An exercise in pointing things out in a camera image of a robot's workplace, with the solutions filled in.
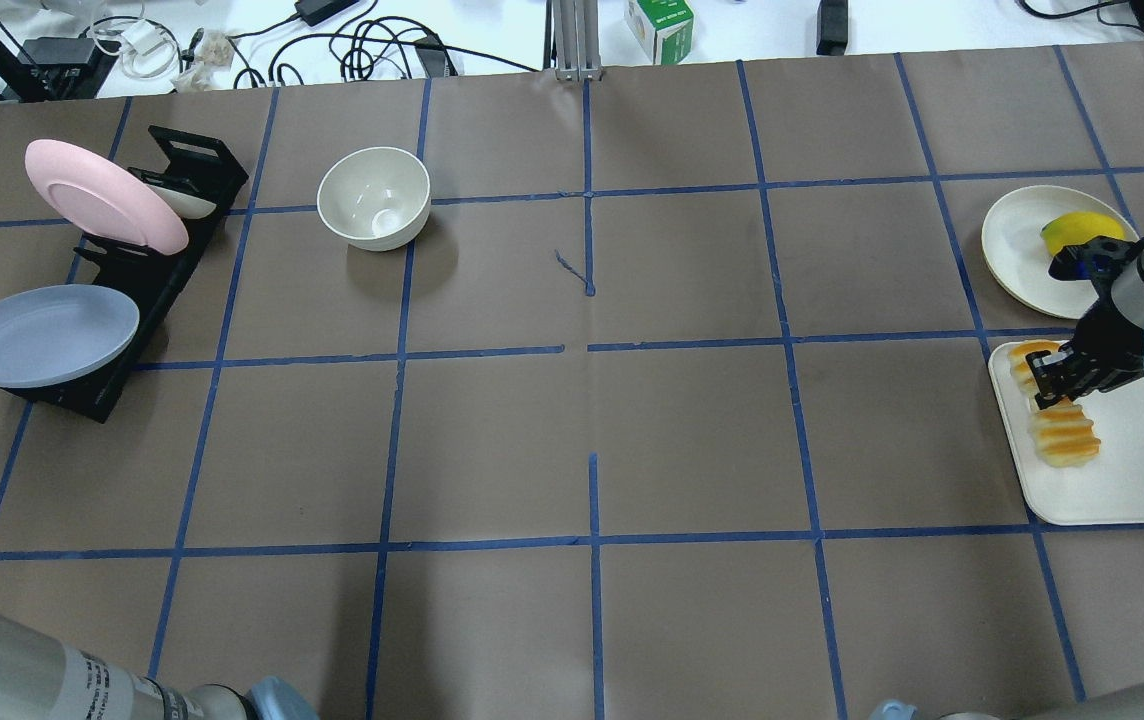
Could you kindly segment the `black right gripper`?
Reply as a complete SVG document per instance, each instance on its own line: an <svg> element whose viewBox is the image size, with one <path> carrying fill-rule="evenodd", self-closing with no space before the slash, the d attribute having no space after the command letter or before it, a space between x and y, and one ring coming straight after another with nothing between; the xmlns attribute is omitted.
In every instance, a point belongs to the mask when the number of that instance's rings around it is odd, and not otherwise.
<svg viewBox="0 0 1144 720"><path fill-rule="evenodd" d="M1024 383L1033 411L1077 404L1144 375L1144 331L1112 300L1093 304L1064 345L1025 345Z"/></svg>

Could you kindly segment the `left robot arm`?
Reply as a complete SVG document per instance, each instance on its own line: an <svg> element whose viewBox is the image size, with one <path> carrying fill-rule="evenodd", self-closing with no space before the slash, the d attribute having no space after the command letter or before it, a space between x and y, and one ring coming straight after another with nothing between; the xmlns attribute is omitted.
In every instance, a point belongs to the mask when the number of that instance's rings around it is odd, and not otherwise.
<svg viewBox="0 0 1144 720"><path fill-rule="evenodd" d="M0 388L38 388L88 375L136 337L136 302L96 284L56 284L0 300ZM192 691L101 660L0 615L0 719L313 719L278 677L246 693Z"/></svg>

